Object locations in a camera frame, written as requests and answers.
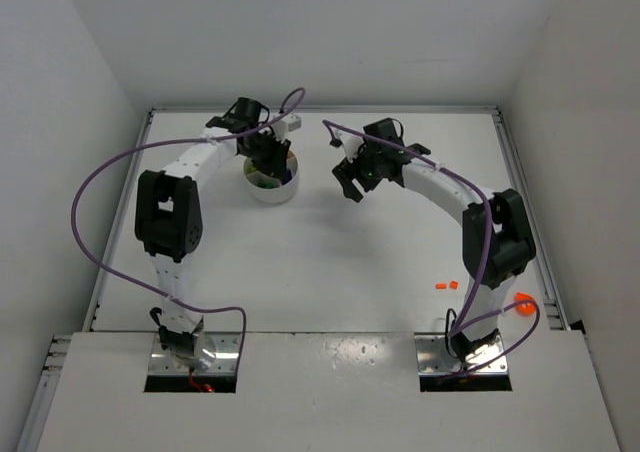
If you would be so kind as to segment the white divided round container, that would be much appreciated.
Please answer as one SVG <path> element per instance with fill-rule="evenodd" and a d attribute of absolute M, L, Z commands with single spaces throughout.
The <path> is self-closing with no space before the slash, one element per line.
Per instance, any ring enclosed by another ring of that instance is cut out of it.
<path fill-rule="evenodd" d="M 285 182 L 259 172 L 253 162 L 246 158 L 243 174 L 246 190 L 259 202 L 278 205 L 291 200 L 297 193 L 300 182 L 297 156 L 289 152 L 286 159 L 288 179 Z"/>

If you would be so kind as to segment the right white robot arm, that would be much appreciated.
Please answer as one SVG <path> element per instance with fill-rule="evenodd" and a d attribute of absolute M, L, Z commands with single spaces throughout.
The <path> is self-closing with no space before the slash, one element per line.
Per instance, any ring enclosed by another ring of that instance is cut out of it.
<path fill-rule="evenodd" d="M 466 369 L 473 354 L 498 338 L 508 292 L 536 256 L 523 197 L 512 188 L 480 187 L 432 158 L 424 145 L 406 144 L 404 127 L 393 118 L 361 131 L 329 120 L 323 125 L 331 146 L 344 152 L 332 173 L 346 198 L 360 202 L 388 181 L 427 199 L 460 226 L 469 286 L 462 308 L 446 319 L 444 347 Z"/>

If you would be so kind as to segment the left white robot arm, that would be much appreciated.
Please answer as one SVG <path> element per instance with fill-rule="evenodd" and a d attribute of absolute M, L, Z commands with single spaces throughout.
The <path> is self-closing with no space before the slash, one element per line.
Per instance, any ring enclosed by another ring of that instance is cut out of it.
<path fill-rule="evenodd" d="M 191 258 L 203 237 L 200 203 L 203 186 L 227 161 L 246 157 L 279 186 L 293 180 L 287 135 L 301 127 L 296 114 L 262 118 L 268 109 L 241 97 L 221 116 L 205 125 L 201 140 L 159 171 L 146 170 L 138 179 L 134 233 L 150 256 L 163 305 L 150 315 L 158 326 L 163 349 L 192 367 L 205 358 L 204 314 L 183 306 L 194 282 Z"/>

